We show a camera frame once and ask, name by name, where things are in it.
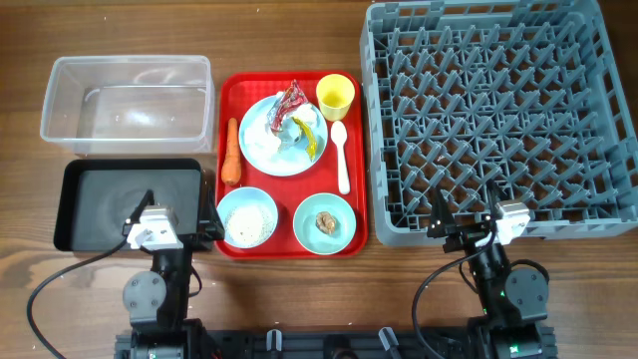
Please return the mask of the brown food lump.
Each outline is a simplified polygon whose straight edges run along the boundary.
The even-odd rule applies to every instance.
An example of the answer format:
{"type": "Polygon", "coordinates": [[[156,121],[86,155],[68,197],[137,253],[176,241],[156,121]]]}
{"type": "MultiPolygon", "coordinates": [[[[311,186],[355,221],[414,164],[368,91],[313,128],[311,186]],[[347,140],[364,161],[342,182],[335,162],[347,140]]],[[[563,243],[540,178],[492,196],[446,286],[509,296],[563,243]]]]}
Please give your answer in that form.
{"type": "Polygon", "coordinates": [[[335,217],[328,211],[321,211],[316,215],[316,226],[325,234],[333,234],[336,230],[336,224],[335,217]]]}

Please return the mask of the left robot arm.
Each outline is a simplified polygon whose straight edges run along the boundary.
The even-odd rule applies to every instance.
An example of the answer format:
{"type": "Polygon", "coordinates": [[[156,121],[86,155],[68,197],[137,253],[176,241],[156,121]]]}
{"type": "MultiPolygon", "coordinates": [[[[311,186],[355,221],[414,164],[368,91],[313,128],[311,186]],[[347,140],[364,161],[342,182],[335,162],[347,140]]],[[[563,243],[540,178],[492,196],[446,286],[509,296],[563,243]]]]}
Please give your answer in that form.
{"type": "Polygon", "coordinates": [[[125,285],[130,347],[118,346],[120,358],[220,358],[222,351],[199,319],[187,317],[190,279],[194,276],[194,234],[179,235],[173,210],[155,202],[147,190],[126,219],[122,235],[132,249],[147,251],[152,267],[125,285]]]}

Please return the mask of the red foil wrapper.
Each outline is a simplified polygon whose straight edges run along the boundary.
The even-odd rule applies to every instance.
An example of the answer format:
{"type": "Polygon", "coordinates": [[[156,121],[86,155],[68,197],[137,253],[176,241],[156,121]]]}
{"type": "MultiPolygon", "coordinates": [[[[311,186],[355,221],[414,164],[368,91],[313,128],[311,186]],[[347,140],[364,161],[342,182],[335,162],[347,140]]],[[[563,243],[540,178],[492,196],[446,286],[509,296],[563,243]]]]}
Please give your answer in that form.
{"type": "Polygon", "coordinates": [[[280,133],[284,118],[300,106],[308,103],[309,100],[300,88],[298,82],[293,80],[282,95],[275,99],[274,105],[267,113],[267,121],[270,130],[274,134],[280,133]]]}

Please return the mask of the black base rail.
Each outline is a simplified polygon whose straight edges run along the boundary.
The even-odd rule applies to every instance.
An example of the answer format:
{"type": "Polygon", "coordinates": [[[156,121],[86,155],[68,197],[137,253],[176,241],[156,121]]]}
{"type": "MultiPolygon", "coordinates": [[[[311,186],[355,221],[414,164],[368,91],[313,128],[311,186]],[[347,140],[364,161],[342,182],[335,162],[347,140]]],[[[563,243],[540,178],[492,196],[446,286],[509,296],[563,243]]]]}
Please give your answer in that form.
{"type": "MultiPolygon", "coordinates": [[[[394,332],[390,327],[373,332],[288,332],[275,345],[268,334],[244,331],[210,331],[208,336],[228,359],[325,359],[361,358],[418,359],[426,356],[414,333],[394,332]]],[[[482,345],[461,327],[438,327],[424,332],[433,349],[444,358],[537,358],[557,359],[558,350],[551,327],[539,329],[537,344],[520,335],[498,334],[495,342],[482,345]]]]}

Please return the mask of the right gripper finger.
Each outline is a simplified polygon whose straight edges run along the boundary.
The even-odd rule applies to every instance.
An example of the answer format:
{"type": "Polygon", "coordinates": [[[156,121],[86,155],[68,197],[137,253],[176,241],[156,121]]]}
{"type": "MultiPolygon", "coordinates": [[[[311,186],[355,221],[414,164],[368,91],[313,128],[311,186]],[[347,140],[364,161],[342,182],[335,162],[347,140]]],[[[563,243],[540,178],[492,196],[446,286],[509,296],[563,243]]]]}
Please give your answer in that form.
{"type": "Polygon", "coordinates": [[[454,217],[450,212],[448,202],[443,196],[442,191],[436,187],[432,194],[432,212],[431,223],[432,225],[453,225],[455,223],[454,217]]]}
{"type": "Polygon", "coordinates": [[[499,213],[497,204],[503,200],[506,200],[506,194],[493,179],[489,179],[486,182],[486,192],[490,218],[500,219],[501,214],[499,213]]]}

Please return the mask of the large light blue plate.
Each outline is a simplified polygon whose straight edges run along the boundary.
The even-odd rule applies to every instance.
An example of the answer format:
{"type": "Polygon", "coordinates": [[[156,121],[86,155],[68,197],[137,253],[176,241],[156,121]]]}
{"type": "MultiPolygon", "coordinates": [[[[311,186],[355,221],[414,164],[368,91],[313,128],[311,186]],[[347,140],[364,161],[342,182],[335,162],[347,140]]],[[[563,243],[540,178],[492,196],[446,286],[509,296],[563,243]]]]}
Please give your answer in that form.
{"type": "Polygon", "coordinates": [[[250,107],[240,122],[238,141],[242,154],[256,169],[271,176],[290,177],[307,171],[319,161],[327,145],[328,127],[317,107],[306,104],[286,115],[282,132],[274,134],[267,115],[281,95],[265,97],[250,107]],[[309,127],[316,141],[313,157],[307,152],[310,140],[294,118],[309,127]]]}

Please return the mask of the orange carrot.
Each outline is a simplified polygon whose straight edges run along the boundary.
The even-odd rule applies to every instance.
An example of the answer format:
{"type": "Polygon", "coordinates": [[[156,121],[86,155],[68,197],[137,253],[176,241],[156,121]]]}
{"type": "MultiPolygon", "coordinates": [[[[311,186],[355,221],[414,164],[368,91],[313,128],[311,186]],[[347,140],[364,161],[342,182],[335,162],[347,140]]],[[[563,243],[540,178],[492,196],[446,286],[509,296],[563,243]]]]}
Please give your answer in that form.
{"type": "Polygon", "coordinates": [[[230,118],[227,123],[226,152],[221,168],[221,180],[228,185],[239,183],[242,175],[238,122],[230,118]]]}

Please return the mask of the black plastic tray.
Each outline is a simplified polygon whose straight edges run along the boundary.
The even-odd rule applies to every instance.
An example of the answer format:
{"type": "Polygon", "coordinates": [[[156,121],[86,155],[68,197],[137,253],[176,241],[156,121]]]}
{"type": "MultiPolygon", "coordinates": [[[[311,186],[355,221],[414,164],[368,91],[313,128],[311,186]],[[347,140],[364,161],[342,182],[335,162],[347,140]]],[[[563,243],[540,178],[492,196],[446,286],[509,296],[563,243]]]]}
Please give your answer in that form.
{"type": "Polygon", "coordinates": [[[196,232],[209,192],[194,159],[75,160],[64,172],[53,236],[60,251],[104,252],[119,244],[125,220],[145,193],[174,210],[178,234],[196,232]]]}

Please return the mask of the white rice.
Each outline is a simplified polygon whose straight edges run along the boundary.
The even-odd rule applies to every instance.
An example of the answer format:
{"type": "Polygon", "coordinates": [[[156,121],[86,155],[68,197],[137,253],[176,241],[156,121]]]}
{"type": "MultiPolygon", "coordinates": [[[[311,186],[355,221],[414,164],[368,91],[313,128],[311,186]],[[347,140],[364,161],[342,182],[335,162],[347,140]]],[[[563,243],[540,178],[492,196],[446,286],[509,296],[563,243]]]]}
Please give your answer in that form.
{"type": "Polygon", "coordinates": [[[239,206],[226,219],[227,241],[238,248],[256,247],[269,238],[275,224],[275,217],[264,205],[239,206]]]}

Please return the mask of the crumpled white tissue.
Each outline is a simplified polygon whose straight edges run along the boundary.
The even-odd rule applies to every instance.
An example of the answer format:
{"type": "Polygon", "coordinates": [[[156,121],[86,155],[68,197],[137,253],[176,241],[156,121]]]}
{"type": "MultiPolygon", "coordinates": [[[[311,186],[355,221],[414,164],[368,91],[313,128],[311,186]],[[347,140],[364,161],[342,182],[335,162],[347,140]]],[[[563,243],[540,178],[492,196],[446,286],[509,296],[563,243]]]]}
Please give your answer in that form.
{"type": "Polygon", "coordinates": [[[260,115],[255,124],[246,132],[251,135],[253,142],[269,153],[276,153],[287,150],[298,143],[304,134],[293,122],[292,118],[297,117],[306,123],[311,130],[316,127],[318,116],[310,104],[302,105],[292,113],[288,114],[283,121],[282,130],[274,134],[268,125],[267,114],[260,115]]]}

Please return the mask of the grey dishwasher rack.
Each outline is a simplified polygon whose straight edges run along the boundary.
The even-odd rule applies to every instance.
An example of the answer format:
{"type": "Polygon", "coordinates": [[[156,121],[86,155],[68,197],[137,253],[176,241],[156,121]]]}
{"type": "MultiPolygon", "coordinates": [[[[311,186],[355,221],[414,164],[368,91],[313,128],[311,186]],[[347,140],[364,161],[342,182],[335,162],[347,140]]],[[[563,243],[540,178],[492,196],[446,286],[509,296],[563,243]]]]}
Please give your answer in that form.
{"type": "Polygon", "coordinates": [[[430,192],[488,213],[487,183],[529,208],[529,236],[637,225],[637,138],[595,1],[378,3],[361,39],[374,227],[428,243],[430,192]]]}

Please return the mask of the light blue bowl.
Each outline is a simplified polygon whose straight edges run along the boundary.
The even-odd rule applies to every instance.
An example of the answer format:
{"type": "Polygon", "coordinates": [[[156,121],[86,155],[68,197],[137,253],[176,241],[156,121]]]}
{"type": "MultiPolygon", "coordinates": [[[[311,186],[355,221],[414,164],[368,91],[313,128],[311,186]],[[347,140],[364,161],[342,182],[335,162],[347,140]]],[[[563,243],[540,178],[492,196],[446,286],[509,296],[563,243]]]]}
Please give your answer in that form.
{"type": "MultiPolygon", "coordinates": [[[[217,209],[217,212],[219,214],[220,219],[223,222],[224,229],[225,229],[226,219],[227,219],[228,215],[230,214],[230,212],[233,209],[235,209],[235,208],[237,208],[239,206],[244,206],[244,205],[249,205],[249,204],[261,204],[261,205],[264,205],[265,207],[267,207],[268,210],[275,217],[276,224],[275,224],[274,230],[276,229],[276,226],[277,226],[277,223],[278,223],[278,208],[277,208],[277,205],[275,204],[275,201],[264,190],[259,189],[257,187],[252,187],[252,186],[244,186],[244,187],[241,187],[241,188],[237,188],[237,189],[231,191],[229,194],[227,194],[219,202],[219,204],[218,204],[216,209],[217,209]]],[[[228,245],[230,245],[232,247],[235,247],[235,246],[231,245],[227,241],[226,229],[225,229],[224,241],[225,241],[226,244],[228,244],[228,245]]]]}

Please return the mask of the yellow wrapper strip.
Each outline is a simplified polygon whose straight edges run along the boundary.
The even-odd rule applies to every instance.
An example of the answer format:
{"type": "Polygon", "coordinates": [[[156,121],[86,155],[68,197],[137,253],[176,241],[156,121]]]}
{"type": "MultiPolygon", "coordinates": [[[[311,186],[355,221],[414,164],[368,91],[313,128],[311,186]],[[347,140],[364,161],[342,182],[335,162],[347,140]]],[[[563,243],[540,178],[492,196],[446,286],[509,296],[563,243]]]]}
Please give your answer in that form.
{"type": "Polygon", "coordinates": [[[314,162],[316,158],[316,152],[317,152],[317,141],[314,137],[312,130],[306,123],[304,123],[299,118],[293,117],[292,120],[300,128],[304,136],[307,138],[308,145],[305,149],[305,152],[307,153],[310,161],[314,162]]]}

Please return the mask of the teal green bowl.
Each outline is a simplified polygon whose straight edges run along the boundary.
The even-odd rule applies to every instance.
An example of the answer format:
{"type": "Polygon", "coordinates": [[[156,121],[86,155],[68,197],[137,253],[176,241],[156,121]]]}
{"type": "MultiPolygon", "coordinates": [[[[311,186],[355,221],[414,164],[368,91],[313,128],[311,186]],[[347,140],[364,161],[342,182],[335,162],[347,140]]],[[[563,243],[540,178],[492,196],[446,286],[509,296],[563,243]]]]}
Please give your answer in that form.
{"type": "Polygon", "coordinates": [[[333,255],[344,250],[353,240],[357,218],[351,205],[341,196],[328,192],[310,195],[296,208],[293,231],[297,241],[308,251],[318,255],[333,255]],[[317,226],[317,217],[327,212],[335,222],[331,233],[317,226]]]}

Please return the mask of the clear plastic bin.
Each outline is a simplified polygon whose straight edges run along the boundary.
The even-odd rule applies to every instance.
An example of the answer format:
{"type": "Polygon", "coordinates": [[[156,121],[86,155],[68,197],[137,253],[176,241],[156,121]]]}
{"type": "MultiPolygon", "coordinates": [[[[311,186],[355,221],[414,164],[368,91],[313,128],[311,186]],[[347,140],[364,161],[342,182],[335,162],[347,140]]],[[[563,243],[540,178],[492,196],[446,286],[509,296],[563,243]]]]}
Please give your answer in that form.
{"type": "Polygon", "coordinates": [[[53,65],[40,137],[77,155],[210,152],[210,61],[200,55],[61,57],[53,65]]]}

